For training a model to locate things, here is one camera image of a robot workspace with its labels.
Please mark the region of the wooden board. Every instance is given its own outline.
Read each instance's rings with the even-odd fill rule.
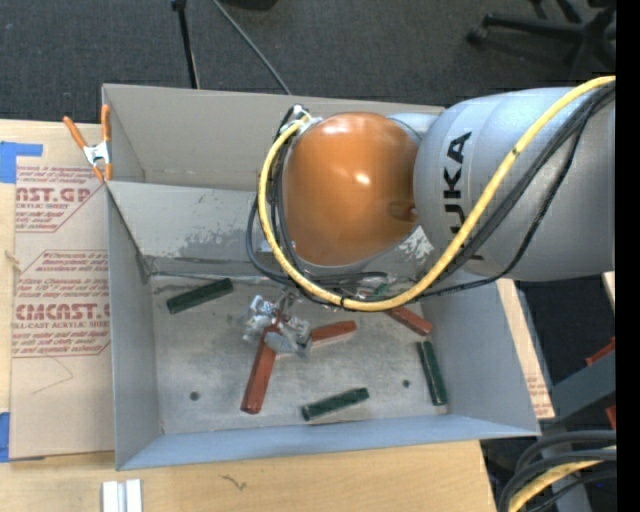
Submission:
[[[1,510],[99,510],[100,487],[140,478],[145,512],[495,512],[475,441],[116,472],[111,452],[0,464]]]

